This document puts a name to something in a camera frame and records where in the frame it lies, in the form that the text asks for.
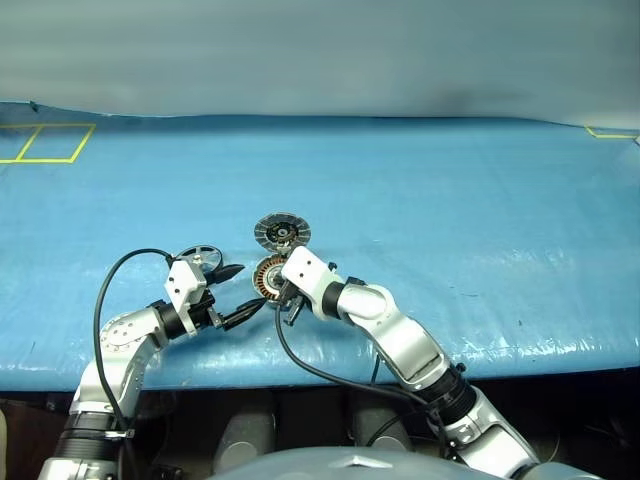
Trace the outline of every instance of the black cable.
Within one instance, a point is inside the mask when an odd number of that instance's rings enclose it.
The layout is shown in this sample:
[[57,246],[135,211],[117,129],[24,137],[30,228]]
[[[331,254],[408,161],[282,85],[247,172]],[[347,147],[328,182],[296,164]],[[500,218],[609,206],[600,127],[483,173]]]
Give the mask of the black cable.
[[[111,270],[107,273],[107,276],[102,282],[102,286],[100,287],[100,291],[98,292],[98,298],[96,300],[96,306],[93,311],[93,353],[96,357],[96,370],[98,370],[98,378],[100,379],[100,385],[104,390],[104,393],[109,400],[109,404],[111,405],[111,409],[113,410],[113,415],[116,417],[116,426],[120,430],[126,431],[129,429],[126,419],[122,414],[122,410],[120,409],[120,405],[118,405],[118,401],[116,400],[111,387],[109,386],[109,382],[107,382],[107,377],[104,373],[104,363],[102,360],[102,348],[100,347],[100,316],[102,313],[102,304],[104,303],[105,295],[107,294],[107,289],[113,280],[118,269],[132,257],[136,255],[141,255],[143,253],[157,253],[158,255],[162,255],[167,264],[171,265],[173,262],[173,257],[170,253],[165,252],[164,250],[159,250],[156,248],[141,248],[139,250],[134,250],[132,252],[127,253],[122,258],[120,258],[114,265],[111,267]],[[129,439],[124,440],[123,448],[129,457],[129,462],[131,463],[131,468],[133,471],[134,478],[138,478],[138,471],[135,465],[135,456],[133,452],[133,446],[131,445]],[[122,458],[121,455],[118,455],[118,463],[119,468],[122,468]]]
[[281,308],[282,308],[281,305],[277,305],[276,314],[275,314],[276,332],[278,334],[278,339],[280,340],[280,344],[282,345],[282,348],[284,349],[285,353],[289,356],[289,358],[293,361],[293,363],[298,365],[300,368],[320,378],[324,378],[325,380],[329,380],[330,382],[337,383],[338,385],[355,388],[357,390],[362,390],[362,391],[373,393],[375,395],[380,395],[383,397],[396,398],[396,399],[402,399],[402,400],[411,399],[411,400],[417,401],[422,405],[428,406],[426,400],[410,392],[405,392],[403,390],[398,390],[395,388],[376,387],[373,385],[354,382],[351,380],[347,380],[346,378],[337,377],[323,370],[320,370],[316,367],[313,367],[308,363],[305,363],[299,357],[297,357],[295,353],[293,353],[293,351],[289,347],[289,344],[287,343],[286,338],[284,337],[284,333],[282,331],[282,323],[280,321]]
[[380,354],[376,353],[376,363],[373,365],[373,372],[371,372],[371,380],[369,384],[375,385],[376,378],[378,377],[378,370],[380,369]]

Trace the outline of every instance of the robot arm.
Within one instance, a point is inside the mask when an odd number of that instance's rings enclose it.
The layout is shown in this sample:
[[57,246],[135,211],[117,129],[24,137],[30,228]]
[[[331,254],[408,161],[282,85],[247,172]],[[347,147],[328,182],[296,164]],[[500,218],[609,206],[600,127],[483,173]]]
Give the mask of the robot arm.
[[400,385],[433,406],[442,425],[431,428],[443,428],[449,446],[469,467],[513,478],[539,463],[526,440],[469,385],[431,335],[398,310],[387,289],[354,278],[343,281],[305,247],[293,251],[282,276],[309,300],[318,318],[342,319],[373,342]]
[[[248,320],[265,302],[249,301],[227,316],[216,313],[208,285],[228,280],[243,267],[220,265],[205,271],[198,255],[179,257],[184,259],[172,263],[165,283],[171,303],[158,301],[142,310],[119,315],[100,332],[105,377],[127,419],[135,417],[149,360],[170,340],[185,333],[196,335],[207,326],[228,330]],[[122,431],[116,425],[93,360],[82,375],[65,430],[54,456],[45,462],[39,480],[117,479],[120,443],[133,437],[134,431]]]

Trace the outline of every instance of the yellow tape line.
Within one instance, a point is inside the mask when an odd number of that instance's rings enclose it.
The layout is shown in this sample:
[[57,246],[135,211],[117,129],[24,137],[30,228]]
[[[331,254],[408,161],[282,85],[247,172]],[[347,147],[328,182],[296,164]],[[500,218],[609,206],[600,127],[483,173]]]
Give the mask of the yellow tape line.
[[622,133],[596,133],[593,131],[593,128],[587,127],[585,125],[584,129],[594,138],[636,138],[640,133],[636,133],[635,135],[627,135]]
[[[45,128],[87,128],[87,133],[82,137],[80,143],[68,158],[24,158],[27,151],[35,141],[36,137]],[[80,155],[80,152],[85,147],[89,138],[96,129],[95,123],[21,123],[13,125],[0,125],[0,129],[19,129],[19,128],[35,128],[33,133],[29,136],[24,143],[18,155],[15,158],[0,158],[0,163],[73,163]]]

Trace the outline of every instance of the blue table surface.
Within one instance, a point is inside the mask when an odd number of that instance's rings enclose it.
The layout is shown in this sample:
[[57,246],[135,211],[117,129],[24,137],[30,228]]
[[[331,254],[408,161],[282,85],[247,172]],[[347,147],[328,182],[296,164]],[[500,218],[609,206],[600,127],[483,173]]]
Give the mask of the blue table surface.
[[[0,165],[0,390],[73,390],[112,263],[141,247],[206,243],[247,268],[215,288],[253,298],[263,215],[290,211],[320,257],[382,284],[473,378],[640,364],[640,148],[583,128],[509,119],[125,118],[0,104],[0,124],[93,122],[73,164]],[[73,129],[29,155],[60,156]],[[21,130],[0,130],[0,157]],[[104,318],[165,298],[147,256],[116,277]],[[303,314],[305,360],[368,379],[354,328]],[[382,380],[390,380],[386,369]],[[149,388],[314,384],[264,308],[157,355]]]

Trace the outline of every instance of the gray wall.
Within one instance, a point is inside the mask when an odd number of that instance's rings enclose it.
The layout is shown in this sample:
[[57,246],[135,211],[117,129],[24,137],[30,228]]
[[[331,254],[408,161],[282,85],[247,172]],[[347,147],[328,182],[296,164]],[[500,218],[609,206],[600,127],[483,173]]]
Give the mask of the gray wall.
[[640,0],[3,0],[0,99],[640,128]]

